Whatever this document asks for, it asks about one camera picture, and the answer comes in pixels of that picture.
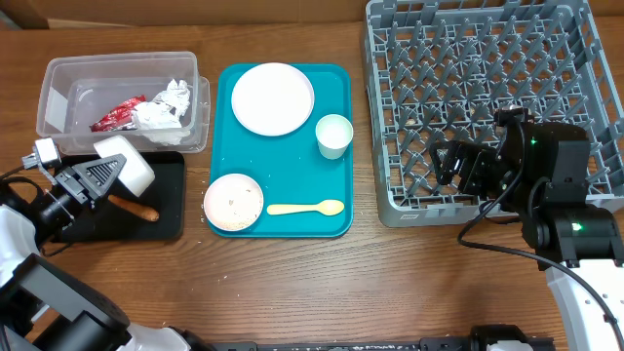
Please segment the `small white bowl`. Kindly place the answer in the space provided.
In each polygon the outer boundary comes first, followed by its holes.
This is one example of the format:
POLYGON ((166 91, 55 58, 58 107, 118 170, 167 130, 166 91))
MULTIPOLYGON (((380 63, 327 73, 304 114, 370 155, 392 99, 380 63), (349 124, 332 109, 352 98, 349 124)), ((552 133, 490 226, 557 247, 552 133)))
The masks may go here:
POLYGON ((123 136, 112 136, 98 141, 94 144, 94 148, 100 158, 119 154, 126 158, 118 179, 136 197, 140 197, 154 181, 155 174, 152 168, 123 136))

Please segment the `red snack wrapper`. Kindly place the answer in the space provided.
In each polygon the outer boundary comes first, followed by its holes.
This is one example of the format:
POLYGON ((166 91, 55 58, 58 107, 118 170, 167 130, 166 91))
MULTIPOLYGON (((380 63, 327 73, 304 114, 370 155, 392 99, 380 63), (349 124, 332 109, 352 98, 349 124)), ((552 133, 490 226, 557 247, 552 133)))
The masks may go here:
POLYGON ((100 133, 134 129, 133 112, 135 107, 143 102, 146 102, 144 95, 125 100, 92 124, 90 130, 93 133, 100 133))

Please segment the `white napkin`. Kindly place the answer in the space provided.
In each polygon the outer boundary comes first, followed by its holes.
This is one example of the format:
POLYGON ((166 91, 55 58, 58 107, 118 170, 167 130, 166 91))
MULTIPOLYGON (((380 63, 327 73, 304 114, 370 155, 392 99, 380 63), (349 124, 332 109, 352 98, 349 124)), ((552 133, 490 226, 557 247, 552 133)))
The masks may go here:
POLYGON ((188 131, 165 132, 165 129, 180 129, 181 118, 190 105, 190 90, 184 80, 172 79, 165 91, 153 100, 141 102, 132 110, 135 127, 147 131, 145 136, 161 145, 179 145, 190 135, 188 131))

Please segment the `white paper cup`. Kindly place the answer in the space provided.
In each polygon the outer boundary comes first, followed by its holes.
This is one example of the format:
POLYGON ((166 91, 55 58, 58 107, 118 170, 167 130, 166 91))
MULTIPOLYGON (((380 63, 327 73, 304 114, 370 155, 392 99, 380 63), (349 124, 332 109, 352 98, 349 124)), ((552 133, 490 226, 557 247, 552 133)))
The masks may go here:
POLYGON ((326 159, 341 157, 353 139, 353 126, 344 116, 329 114, 316 125, 315 136, 319 151, 326 159))

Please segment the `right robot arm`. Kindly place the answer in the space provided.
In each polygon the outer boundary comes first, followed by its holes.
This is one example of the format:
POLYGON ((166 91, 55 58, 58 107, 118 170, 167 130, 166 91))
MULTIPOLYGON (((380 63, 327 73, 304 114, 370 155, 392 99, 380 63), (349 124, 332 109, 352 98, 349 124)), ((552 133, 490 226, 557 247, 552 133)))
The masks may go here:
POLYGON ((572 350, 623 347, 623 241, 613 214, 587 203, 590 141, 562 123, 508 122, 498 147, 464 141, 429 148, 437 181, 460 177, 464 194, 489 196, 486 208, 460 231, 460 245, 494 208, 517 214, 529 251, 506 249, 537 262, 556 300, 572 350))

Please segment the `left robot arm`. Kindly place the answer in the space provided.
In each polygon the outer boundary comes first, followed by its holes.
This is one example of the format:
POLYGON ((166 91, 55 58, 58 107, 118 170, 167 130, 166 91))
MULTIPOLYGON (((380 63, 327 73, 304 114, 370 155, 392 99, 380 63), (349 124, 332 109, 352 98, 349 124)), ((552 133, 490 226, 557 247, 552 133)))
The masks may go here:
POLYGON ((1 347, 4 350, 209 350, 187 330, 136 325, 114 302, 40 255, 41 246, 108 195, 135 160, 115 153, 64 167, 32 202, 1 176, 1 347))

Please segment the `grey dishwasher rack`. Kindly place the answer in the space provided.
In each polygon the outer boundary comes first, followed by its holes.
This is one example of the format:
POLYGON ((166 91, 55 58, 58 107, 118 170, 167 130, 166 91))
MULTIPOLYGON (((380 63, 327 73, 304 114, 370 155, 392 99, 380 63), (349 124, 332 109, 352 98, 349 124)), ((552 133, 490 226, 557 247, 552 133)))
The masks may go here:
POLYGON ((363 57, 380 221, 460 224, 480 199, 435 178, 429 147, 494 146, 498 108, 582 127, 589 203, 623 206, 623 106, 585 1, 371 1, 363 57))

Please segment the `black plastic tray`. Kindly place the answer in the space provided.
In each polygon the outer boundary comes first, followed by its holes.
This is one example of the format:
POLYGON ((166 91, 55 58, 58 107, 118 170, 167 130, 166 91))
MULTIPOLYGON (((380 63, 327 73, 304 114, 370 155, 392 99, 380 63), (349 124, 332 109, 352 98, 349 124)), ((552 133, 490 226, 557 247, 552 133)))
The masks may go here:
POLYGON ((182 233, 186 167, 178 152, 148 152, 142 157, 154 171, 155 179, 141 194, 135 196, 120 181, 111 193, 124 200, 154 209, 156 221, 147 221, 118 206, 104 201, 95 212, 85 211, 73 225, 54 238, 54 243, 96 241, 166 241, 182 233))

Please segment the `clear plastic bin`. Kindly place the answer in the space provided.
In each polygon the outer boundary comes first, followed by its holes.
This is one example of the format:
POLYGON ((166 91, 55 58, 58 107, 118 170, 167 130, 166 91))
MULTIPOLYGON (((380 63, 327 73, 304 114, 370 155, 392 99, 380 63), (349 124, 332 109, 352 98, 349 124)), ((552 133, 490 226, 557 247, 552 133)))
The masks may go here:
POLYGON ((121 135, 140 152, 197 153, 206 147, 210 83, 191 52, 151 52, 52 59, 39 97, 36 133, 50 137, 67 155, 92 154, 94 144, 121 135), (93 132, 91 126, 130 98, 153 100, 184 81, 189 106, 165 129, 144 127, 93 132))

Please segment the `yellow plastic spoon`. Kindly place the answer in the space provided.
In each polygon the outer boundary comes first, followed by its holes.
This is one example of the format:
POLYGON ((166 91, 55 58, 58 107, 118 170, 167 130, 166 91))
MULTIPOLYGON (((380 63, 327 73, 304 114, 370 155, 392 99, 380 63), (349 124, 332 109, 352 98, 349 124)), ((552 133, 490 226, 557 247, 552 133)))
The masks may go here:
POLYGON ((269 215, 290 215, 298 213, 316 212, 325 216, 339 215, 345 209, 345 205, 334 199, 324 200, 318 204, 273 204, 267 207, 269 215))

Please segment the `pink bowl with crumbs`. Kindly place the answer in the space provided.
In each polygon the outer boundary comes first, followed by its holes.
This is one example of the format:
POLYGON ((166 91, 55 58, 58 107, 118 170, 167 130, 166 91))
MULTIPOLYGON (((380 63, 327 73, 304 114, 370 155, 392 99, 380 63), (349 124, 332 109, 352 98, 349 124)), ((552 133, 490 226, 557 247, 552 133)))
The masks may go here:
POLYGON ((260 217, 264 196, 248 175, 228 174, 213 181, 206 191, 204 213, 215 228, 237 232, 250 228, 260 217))

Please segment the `teal serving tray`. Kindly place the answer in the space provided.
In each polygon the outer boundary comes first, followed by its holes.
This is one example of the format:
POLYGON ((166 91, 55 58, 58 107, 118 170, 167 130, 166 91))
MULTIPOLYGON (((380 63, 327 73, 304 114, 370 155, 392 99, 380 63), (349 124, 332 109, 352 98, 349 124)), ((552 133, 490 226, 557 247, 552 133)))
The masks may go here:
POLYGON ((214 114, 211 180, 228 174, 243 174, 262 189, 264 205, 317 204, 335 199, 345 210, 334 216, 317 212, 269 215, 263 213, 249 228, 225 231, 211 226, 226 238, 335 238, 343 235, 354 218, 353 152, 328 160, 320 153, 315 129, 328 114, 352 118, 351 79, 332 63, 299 63, 295 67, 311 81, 315 105, 308 120, 285 136, 260 136, 248 131, 235 118, 231 107, 236 81, 253 65, 227 67, 218 80, 214 114))

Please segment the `large white plate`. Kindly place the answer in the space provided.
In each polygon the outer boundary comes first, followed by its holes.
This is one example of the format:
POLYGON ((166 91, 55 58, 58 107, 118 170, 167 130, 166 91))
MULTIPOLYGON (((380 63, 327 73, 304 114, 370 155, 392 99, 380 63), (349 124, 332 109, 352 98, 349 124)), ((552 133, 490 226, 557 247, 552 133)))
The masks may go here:
POLYGON ((269 62, 247 70, 235 83, 231 106, 238 122, 250 132, 280 137, 309 118, 315 92, 307 76, 292 65, 269 62))

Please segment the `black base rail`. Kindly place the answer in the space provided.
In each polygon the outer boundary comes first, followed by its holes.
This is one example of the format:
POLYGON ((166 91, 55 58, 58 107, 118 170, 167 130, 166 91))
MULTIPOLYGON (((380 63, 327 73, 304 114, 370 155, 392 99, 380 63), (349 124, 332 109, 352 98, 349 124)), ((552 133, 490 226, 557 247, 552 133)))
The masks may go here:
POLYGON ((258 344, 255 342, 207 343, 214 351, 555 351, 551 337, 526 336, 515 325, 473 327, 468 335, 423 337, 417 341, 330 342, 258 344))

